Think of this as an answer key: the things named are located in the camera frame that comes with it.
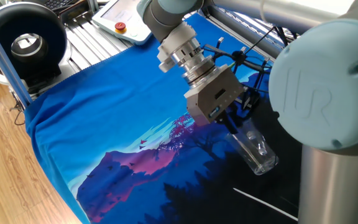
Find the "cable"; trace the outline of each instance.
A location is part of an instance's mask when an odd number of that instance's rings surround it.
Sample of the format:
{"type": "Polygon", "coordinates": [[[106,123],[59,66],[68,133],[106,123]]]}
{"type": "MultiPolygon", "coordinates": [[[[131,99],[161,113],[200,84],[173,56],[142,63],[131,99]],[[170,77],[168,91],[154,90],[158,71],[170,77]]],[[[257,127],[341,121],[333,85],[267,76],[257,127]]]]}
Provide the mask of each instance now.
{"type": "Polygon", "coordinates": [[[247,55],[248,52],[250,52],[259,42],[261,42],[271,31],[273,31],[274,27],[271,28],[262,38],[260,38],[256,43],[254,43],[245,53],[244,55],[247,55]]]}
{"type": "Polygon", "coordinates": [[[266,91],[266,90],[261,90],[261,89],[258,89],[258,88],[254,88],[254,87],[251,87],[249,85],[246,85],[246,84],[243,84],[245,87],[247,88],[250,88],[250,89],[253,89],[255,91],[261,91],[262,93],[269,93],[269,91],[266,91]]]}
{"type": "Polygon", "coordinates": [[[22,110],[20,110],[19,111],[19,113],[17,114],[17,116],[16,116],[16,119],[15,119],[15,125],[17,125],[17,126],[20,126],[20,125],[23,125],[23,124],[25,124],[25,121],[23,121],[23,123],[21,123],[21,124],[18,124],[17,123],[17,119],[19,118],[19,115],[22,113],[23,111],[22,110]]]}
{"type": "Polygon", "coordinates": [[[287,38],[285,37],[284,30],[281,27],[273,27],[276,31],[277,35],[280,37],[282,42],[284,43],[284,46],[288,46],[287,38]]]}

